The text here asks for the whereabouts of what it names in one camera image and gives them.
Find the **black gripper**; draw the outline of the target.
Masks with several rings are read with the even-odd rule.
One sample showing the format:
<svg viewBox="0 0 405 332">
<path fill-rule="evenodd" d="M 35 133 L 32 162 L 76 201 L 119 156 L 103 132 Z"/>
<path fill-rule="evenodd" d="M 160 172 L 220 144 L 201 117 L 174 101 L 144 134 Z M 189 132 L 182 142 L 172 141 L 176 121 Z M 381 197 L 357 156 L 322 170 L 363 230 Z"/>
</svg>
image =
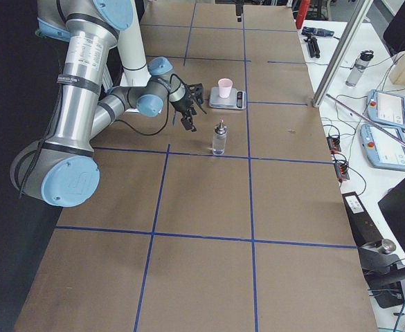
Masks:
<svg viewBox="0 0 405 332">
<path fill-rule="evenodd" d="M 242 0 L 235 0 L 235 14 L 238 22 L 242 22 Z M 195 110 L 193 107 L 193 100 L 191 94 L 186 93 L 180 100 L 172 103 L 175 111 L 179 112 L 181 123 L 186 131 L 195 132 L 197 128 L 193 122 L 193 115 Z"/>
</svg>

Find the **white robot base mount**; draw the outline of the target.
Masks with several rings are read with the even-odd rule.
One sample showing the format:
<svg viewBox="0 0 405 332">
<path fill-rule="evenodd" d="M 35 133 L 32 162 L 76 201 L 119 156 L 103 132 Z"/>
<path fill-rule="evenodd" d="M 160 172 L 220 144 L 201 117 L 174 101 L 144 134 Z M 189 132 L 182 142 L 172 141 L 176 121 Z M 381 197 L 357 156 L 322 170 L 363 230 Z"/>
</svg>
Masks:
<svg viewBox="0 0 405 332">
<path fill-rule="evenodd" d="M 151 77 L 141 37 L 135 1 L 102 1 L 106 20 L 118 32 L 118 53 L 123 67 L 123 87 L 145 87 Z"/>
</svg>

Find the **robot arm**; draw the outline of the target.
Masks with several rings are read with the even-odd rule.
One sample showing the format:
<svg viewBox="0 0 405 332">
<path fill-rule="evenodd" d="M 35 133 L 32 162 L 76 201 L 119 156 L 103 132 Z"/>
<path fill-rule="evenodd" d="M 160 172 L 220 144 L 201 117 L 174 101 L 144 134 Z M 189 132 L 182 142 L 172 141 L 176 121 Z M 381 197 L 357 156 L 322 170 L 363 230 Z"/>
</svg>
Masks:
<svg viewBox="0 0 405 332">
<path fill-rule="evenodd" d="M 20 194 L 73 207 L 100 180 L 92 138 L 130 109 L 154 117 L 173 107 L 194 131 L 203 88 L 184 83 L 165 57 L 146 60 L 133 1 L 39 1 L 37 9 L 40 32 L 69 47 L 48 127 L 13 160 L 10 178 Z"/>
</svg>

